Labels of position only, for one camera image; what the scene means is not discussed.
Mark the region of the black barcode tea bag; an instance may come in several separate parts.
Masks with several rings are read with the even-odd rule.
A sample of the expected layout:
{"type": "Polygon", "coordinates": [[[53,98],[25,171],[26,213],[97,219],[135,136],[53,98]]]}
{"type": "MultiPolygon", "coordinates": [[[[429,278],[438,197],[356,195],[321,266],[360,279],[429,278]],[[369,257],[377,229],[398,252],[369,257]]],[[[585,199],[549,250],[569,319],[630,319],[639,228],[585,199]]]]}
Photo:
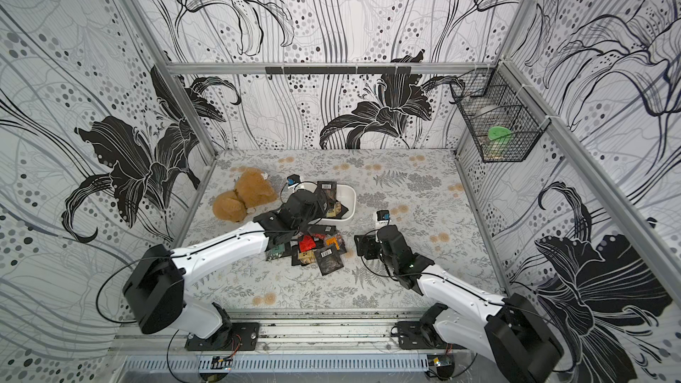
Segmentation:
{"type": "Polygon", "coordinates": [[[317,188],[323,193],[324,199],[330,203],[335,204],[337,201],[337,182],[336,181],[318,181],[317,188]]]}

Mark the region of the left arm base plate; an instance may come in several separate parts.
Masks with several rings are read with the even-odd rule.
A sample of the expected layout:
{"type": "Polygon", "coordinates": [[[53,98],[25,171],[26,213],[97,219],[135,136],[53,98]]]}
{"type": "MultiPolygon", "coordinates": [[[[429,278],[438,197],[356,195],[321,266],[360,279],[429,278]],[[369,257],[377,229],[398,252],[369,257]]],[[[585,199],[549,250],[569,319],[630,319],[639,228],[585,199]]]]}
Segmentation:
{"type": "Polygon", "coordinates": [[[236,322],[221,326],[217,332],[207,339],[193,334],[187,338],[184,347],[188,351],[254,351],[260,333],[257,322],[236,322]]]}

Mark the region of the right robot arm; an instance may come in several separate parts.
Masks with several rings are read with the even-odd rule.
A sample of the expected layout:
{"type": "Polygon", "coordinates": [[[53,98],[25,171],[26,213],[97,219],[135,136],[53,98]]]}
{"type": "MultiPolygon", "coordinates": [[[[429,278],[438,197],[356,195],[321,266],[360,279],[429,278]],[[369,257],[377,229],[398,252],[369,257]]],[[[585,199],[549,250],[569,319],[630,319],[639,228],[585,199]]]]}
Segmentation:
{"type": "Polygon", "coordinates": [[[395,225],[355,237],[365,262],[380,261],[383,278],[430,301],[417,322],[397,324],[403,350],[470,350],[496,364],[510,382],[545,382],[564,355],[558,338],[530,301],[520,294],[504,297],[470,285],[414,252],[395,225]]]}

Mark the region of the orange label tea bag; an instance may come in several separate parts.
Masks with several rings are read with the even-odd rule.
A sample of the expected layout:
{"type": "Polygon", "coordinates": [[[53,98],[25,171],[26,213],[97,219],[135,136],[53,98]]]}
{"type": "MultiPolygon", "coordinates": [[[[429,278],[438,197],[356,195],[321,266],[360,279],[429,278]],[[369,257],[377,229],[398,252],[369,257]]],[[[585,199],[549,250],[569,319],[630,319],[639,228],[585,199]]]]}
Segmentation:
{"type": "Polygon", "coordinates": [[[341,235],[335,235],[335,236],[327,237],[325,239],[325,245],[326,246],[335,246],[336,249],[338,250],[338,252],[341,255],[344,255],[345,253],[347,253],[346,244],[345,244],[344,238],[341,235]]]}

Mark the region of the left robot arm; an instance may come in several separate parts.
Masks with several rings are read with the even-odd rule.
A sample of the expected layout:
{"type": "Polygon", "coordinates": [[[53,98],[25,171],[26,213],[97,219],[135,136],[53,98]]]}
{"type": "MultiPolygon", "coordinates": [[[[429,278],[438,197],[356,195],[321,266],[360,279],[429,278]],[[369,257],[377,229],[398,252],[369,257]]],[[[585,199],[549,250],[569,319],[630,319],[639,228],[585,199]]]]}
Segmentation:
{"type": "Polygon", "coordinates": [[[326,217],[324,190],[298,189],[277,209],[262,213],[241,227],[202,243],[169,250],[152,246],[129,268],[132,273],[122,294],[143,334],[167,328],[209,339],[227,331],[230,319],[217,304],[197,300],[187,290],[197,281],[241,259],[260,255],[304,232],[315,220],[326,217]]]}

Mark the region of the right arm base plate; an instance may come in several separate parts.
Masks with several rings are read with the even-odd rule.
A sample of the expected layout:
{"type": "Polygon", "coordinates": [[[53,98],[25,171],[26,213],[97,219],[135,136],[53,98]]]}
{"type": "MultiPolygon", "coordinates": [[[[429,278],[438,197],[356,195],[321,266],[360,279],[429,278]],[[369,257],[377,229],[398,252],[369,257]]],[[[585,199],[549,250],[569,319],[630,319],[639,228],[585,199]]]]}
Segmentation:
{"type": "Polygon", "coordinates": [[[402,350],[459,350],[465,347],[459,344],[445,342],[434,332],[433,326],[420,324],[419,321],[398,321],[392,328],[390,335],[397,339],[402,350]]]}

